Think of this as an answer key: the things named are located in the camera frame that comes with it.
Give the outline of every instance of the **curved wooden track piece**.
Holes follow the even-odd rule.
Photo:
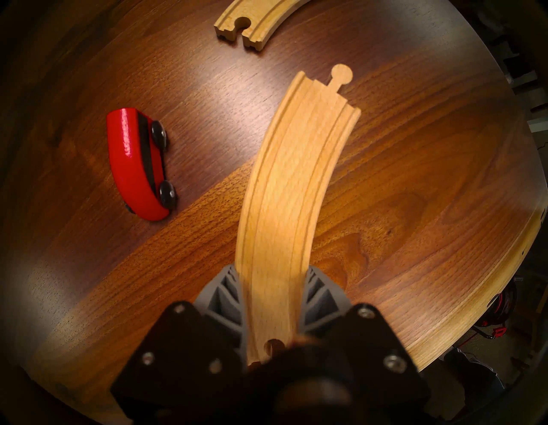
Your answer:
[[[329,179],[361,114],[337,93],[352,81],[335,65],[328,86],[299,72],[265,134],[244,198],[236,270],[248,314],[248,362],[288,344],[298,322],[312,238]]]
[[[261,51],[272,33],[285,19],[310,0],[235,0],[215,23],[215,32],[227,40],[236,40],[242,32],[243,45]]]

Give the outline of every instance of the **gray 3d printed part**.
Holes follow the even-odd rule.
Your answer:
[[[226,337],[247,366],[247,320],[243,303],[242,285],[233,264],[223,267],[194,301],[202,316],[213,319],[213,324]]]
[[[319,268],[310,266],[306,272],[297,331],[322,337],[333,320],[344,316],[351,307],[343,289]]]
[[[333,324],[333,320],[344,316],[352,304],[341,287],[316,267],[309,267],[303,284],[297,331],[321,337]],[[202,289],[194,301],[194,307],[202,316],[212,319],[217,329],[230,340],[242,364],[246,366],[246,309],[242,285],[233,264],[224,267]]]

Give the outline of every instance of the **black car window stripe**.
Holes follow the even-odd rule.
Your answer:
[[[139,123],[139,142],[141,144],[142,167],[149,181],[152,193],[156,196],[156,183],[154,182],[154,169],[152,168],[152,156],[150,154],[149,121],[143,114],[137,112]]]

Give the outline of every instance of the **wooden train track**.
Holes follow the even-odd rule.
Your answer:
[[[337,93],[352,81],[335,65],[325,86],[299,72],[263,139],[244,198],[236,270],[246,299],[248,362],[295,333],[319,209],[361,110]]]

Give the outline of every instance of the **floor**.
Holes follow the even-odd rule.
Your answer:
[[[536,79],[536,74],[531,71],[518,78],[512,78],[505,66],[504,59],[515,56],[507,42],[495,46],[490,43],[500,34],[498,24],[481,16],[479,21],[486,25],[478,25],[477,22],[470,22],[478,35],[491,51],[493,57],[501,67],[510,84],[510,87],[517,87],[520,84]],[[531,108],[546,103],[548,95],[540,88],[516,95],[523,107],[526,120],[532,130],[535,144],[543,164],[545,175],[548,178],[548,112],[542,111],[531,113]],[[515,275],[515,282],[518,288],[518,302],[531,308],[536,308],[543,295],[546,281],[539,278],[524,268],[520,268]],[[543,310],[539,326],[539,344],[548,340],[548,308]],[[508,328],[517,328],[524,333],[529,333],[531,324],[526,319],[514,314],[506,323]],[[487,334],[491,334],[492,326],[485,328]],[[520,376],[520,371],[512,364],[511,358],[518,359],[525,364],[531,363],[530,349],[519,338],[513,337],[510,333],[496,339],[486,339],[475,335],[474,331],[468,330],[453,345],[460,349],[470,358],[475,357],[482,363],[491,367],[499,376],[506,388],[513,385]],[[425,411],[433,417],[441,417],[451,420],[464,407],[464,390],[461,384],[447,371],[443,360],[437,359],[430,366],[421,372],[428,382],[432,391],[432,398],[425,406]]]

